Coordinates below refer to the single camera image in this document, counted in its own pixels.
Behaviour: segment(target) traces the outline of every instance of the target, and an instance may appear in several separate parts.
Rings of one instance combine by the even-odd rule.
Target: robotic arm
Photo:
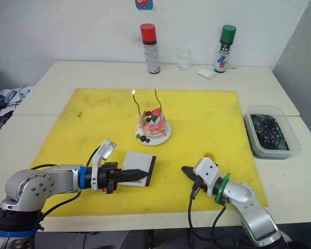
[[[182,167],[189,178],[192,178],[191,173],[188,173],[191,169]],[[254,247],[288,248],[270,214],[259,205],[251,187],[229,181],[229,174],[223,178],[217,165],[208,157],[199,160],[192,171],[201,178],[201,187],[208,196],[215,197],[218,204],[229,202],[234,207]]]
[[[59,193],[82,189],[102,189],[113,193],[119,182],[135,181],[148,175],[142,170],[121,170],[117,162],[107,162],[116,144],[105,142],[93,154],[93,167],[54,165],[44,170],[22,170],[12,175],[5,185],[7,197],[0,207],[0,249],[28,248],[30,236],[41,229],[39,222],[46,199]]]

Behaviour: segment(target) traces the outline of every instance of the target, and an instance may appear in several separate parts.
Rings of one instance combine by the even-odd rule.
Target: pink cake
[[[165,115],[161,108],[153,111],[144,111],[139,118],[139,127],[142,134],[137,134],[136,138],[142,142],[150,142],[150,139],[167,136],[167,125]]]

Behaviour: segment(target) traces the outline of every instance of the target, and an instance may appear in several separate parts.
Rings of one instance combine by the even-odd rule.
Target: white plate
[[[149,138],[150,139],[149,143],[142,142],[140,139],[136,138],[137,134],[142,134],[142,130],[140,129],[139,125],[137,125],[136,131],[135,131],[135,139],[137,139],[139,142],[141,142],[142,144],[145,144],[145,145],[162,144],[168,140],[168,138],[171,136],[171,133],[172,133],[172,127],[167,121],[166,121],[166,125],[167,125],[167,136]]]

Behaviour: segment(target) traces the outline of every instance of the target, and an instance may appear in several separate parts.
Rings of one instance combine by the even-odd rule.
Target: blue ring
[[[81,166],[79,168],[78,174],[79,174],[79,188],[80,189],[86,189],[85,188],[85,174],[87,173],[88,167]]]
[[[21,232],[0,231],[0,237],[28,237],[34,235],[36,232],[37,230],[21,231]]]

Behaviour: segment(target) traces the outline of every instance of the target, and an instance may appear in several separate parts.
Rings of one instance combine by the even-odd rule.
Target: spray can
[[[220,36],[220,50],[218,52],[218,57],[216,63],[214,64],[214,71],[217,73],[223,73],[226,71],[226,66],[228,63],[229,48],[233,44],[234,37],[236,33],[236,27],[231,25],[225,25],[222,27],[222,32]]]
[[[160,72],[160,63],[158,58],[156,27],[151,23],[144,23],[140,26],[140,32],[144,44],[147,71],[151,74],[157,74]]]

